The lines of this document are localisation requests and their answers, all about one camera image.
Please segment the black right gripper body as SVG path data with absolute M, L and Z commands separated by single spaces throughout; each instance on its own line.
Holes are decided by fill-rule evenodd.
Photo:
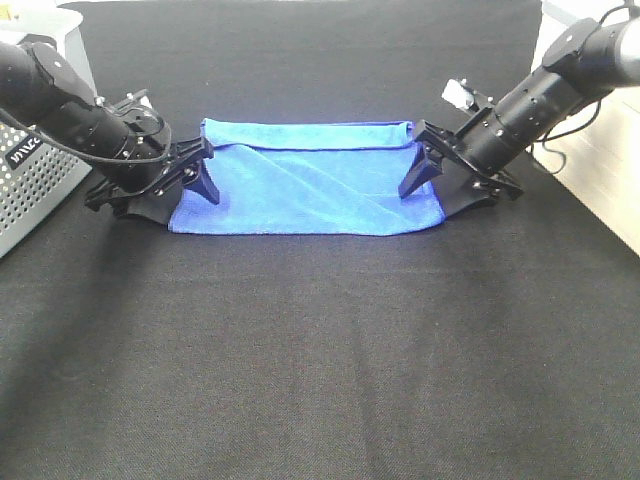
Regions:
M 504 193 L 515 200 L 523 194 L 517 180 L 505 170 L 523 147 L 513 140 L 492 108 L 473 114 L 455 132 L 420 120 L 414 125 L 413 140 L 418 148 L 439 151 L 442 168 L 444 162 L 455 163 L 474 174 L 497 197 Z

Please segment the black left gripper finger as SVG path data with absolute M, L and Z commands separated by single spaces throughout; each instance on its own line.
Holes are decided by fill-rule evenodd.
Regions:
M 122 199 L 113 205 L 116 218 L 141 217 L 158 224 L 168 224 L 181 200 L 182 188 L 172 188 L 158 196 L 153 192 Z
M 211 204 L 220 202 L 220 192 L 203 162 L 190 167 L 190 173 L 187 175 L 187 189 L 200 195 Z

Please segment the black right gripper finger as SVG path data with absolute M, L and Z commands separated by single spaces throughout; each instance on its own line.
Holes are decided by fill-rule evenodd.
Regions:
M 398 186 L 401 199 L 407 198 L 420 186 L 443 173 L 442 154 L 431 147 L 419 147 L 414 160 Z
M 446 219 L 498 201 L 474 174 L 453 162 L 443 163 L 443 174 L 432 181 L 432 186 Z

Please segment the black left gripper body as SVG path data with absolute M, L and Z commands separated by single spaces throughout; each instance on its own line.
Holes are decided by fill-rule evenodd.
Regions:
M 174 142 L 170 126 L 153 116 L 125 123 L 132 129 L 119 155 L 97 163 L 104 179 L 90 189 L 85 205 L 98 210 L 122 200 L 153 192 L 160 196 L 172 188 L 187 189 L 190 167 L 211 159 L 214 146 L 204 136 Z

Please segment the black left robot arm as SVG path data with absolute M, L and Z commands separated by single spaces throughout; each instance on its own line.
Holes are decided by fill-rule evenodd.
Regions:
M 86 194 L 91 210 L 108 204 L 117 218 L 166 225 L 188 191 L 219 203 L 205 166 L 214 147 L 203 135 L 173 141 L 169 123 L 144 104 L 145 96 L 139 91 L 112 104 L 52 46 L 1 46 L 2 120 L 103 175 Z

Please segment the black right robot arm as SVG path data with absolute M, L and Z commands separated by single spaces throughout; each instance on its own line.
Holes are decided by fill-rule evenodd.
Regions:
M 540 65 L 501 100 L 448 81 L 443 97 L 468 121 L 452 132 L 425 120 L 414 127 L 419 147 L 398 186 L 405 199 L 432 183 L 446 216 L 523 193 L 506 166 L 567 117 L 617 88 L 639 84 L 639 22 L 603 25 L 582 19 L 547 49 Z

